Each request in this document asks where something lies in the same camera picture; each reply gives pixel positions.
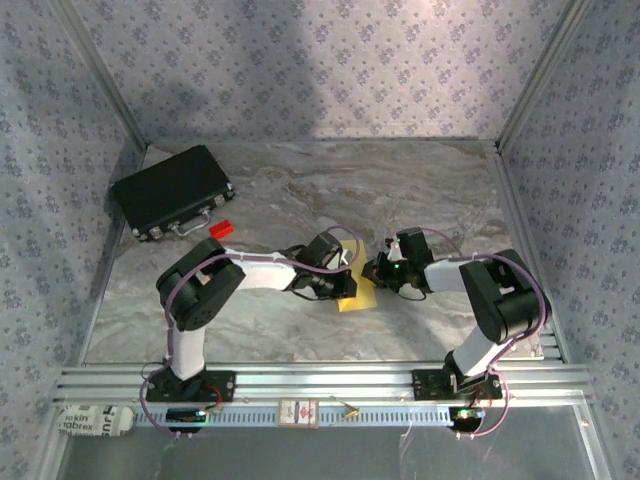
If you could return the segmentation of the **yellow cloth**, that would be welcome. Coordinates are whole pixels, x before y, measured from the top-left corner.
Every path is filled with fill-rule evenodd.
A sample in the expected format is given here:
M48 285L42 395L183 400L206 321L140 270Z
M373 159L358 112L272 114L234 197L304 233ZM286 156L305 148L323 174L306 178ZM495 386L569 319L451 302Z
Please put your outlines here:
M357 291L355 297L337 301L338 311L344 313L375 308L377 300L374 284L362 276L364 266L369 260L363 241L342 240L341 245L349 251L347 257L350 260L352 278L356 281Z

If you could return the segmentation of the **small brass clip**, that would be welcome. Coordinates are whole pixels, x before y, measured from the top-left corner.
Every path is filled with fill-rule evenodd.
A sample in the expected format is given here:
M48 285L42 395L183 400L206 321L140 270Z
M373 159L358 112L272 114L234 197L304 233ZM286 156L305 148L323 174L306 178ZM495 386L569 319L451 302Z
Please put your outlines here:
M330 399L346 408L346 413L342 417L343 420L346 420L348 418L355 418L360 414L360 409L358 407L355 407L354 405L351 405L350 403L335 396L331 396Z

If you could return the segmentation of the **small label card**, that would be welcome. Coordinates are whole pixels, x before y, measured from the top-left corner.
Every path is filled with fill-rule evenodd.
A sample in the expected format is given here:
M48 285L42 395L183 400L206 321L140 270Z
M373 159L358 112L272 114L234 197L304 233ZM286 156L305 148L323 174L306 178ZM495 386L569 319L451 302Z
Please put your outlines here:
M285 428L317 429L319 401L314 399L281 399L277 408L277 426Z

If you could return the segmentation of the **black briefcase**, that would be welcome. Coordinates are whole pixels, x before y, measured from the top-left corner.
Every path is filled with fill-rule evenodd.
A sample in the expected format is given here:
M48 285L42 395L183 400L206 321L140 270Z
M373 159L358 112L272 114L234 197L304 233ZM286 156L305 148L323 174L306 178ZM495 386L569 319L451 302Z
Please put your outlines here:
M214 155L197 145L116 181L110 189L138 241L150 242L167 233L191 233L182 226L211 212L235 196L235 187Z

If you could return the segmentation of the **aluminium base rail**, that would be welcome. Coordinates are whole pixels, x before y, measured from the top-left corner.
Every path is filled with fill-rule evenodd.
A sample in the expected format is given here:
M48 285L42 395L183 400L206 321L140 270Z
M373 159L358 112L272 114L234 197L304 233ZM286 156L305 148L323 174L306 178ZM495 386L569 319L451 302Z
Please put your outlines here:
M439 370L424 362L319 362L210 364L210 371L232 371L234 400L268 404L281 398L336 397L356 403L399 403L413 399L412 372ZM508 384L514 404L573 405L592 402L595 391L584 365L561 361L506 361L496 369ZM62 371L52 393L56 403L138 402L142 367L136 364L92 364Z

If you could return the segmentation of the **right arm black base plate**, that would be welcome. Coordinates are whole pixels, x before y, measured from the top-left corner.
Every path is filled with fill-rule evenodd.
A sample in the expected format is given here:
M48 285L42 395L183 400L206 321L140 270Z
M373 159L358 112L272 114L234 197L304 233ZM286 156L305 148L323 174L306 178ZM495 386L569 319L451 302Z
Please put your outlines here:
M503 398L501 381L495 374L458 378L444 369L418 369L411 371L411 379L416 401Z

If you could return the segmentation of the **aluminium side rail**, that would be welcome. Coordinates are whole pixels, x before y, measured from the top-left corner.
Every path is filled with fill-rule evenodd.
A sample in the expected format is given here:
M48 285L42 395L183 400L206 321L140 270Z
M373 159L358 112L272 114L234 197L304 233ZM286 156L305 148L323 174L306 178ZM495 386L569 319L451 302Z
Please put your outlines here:
M148 144L145 142L138 144L134 141L129 141L122 147L118 160L110 172L104 192L100 196L100 212L106 215L106 230L99 236L97 249L92 250L94 254L97 254L92 257L92 265L95 269L90 273L90 283L86 284L87 290L82 291L85 297L75 321L73 357L68 362L69 365L81 366L85 361L97 313L113 268L116 249L126 223L121 208L113 198L111 189L118 180L132 175L142 168L147 147Z
M533 233L525 215L524 204L518 194L515 181L508 169L508 163L491 144L492 156L490 169L496 184L500 206L502 208L513 248L518 251L530 272L544 290L552 307L552 315L542 328L540 345L544 359L548 361L562 361L570 363L570 355L566 352L566 341L562 329L554 316L556 313L551 287L542 268L540 256L536 250Z

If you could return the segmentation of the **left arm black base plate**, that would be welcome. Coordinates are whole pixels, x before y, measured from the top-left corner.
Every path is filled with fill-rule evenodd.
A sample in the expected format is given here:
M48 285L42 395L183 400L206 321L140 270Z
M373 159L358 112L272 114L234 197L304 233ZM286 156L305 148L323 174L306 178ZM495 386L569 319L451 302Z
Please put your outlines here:
M151 378L145 399L153 403L232 402L235 382L234 371L202 370L187 380L180 380L168 369Z

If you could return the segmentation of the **aluminium corner post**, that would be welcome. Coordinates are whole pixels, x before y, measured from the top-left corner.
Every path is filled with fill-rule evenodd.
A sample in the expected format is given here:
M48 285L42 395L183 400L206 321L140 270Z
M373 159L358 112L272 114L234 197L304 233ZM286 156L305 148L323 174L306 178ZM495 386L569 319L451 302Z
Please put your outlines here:
M114 110L127 135L140 152L145 152L147 142L143 137L142 131L72 0L47 1L62 22L66 33L78 50L107 103Z
M564 10L496 139L495 145L499 154L506 154L513 147L593 3L594 0L567 0Z

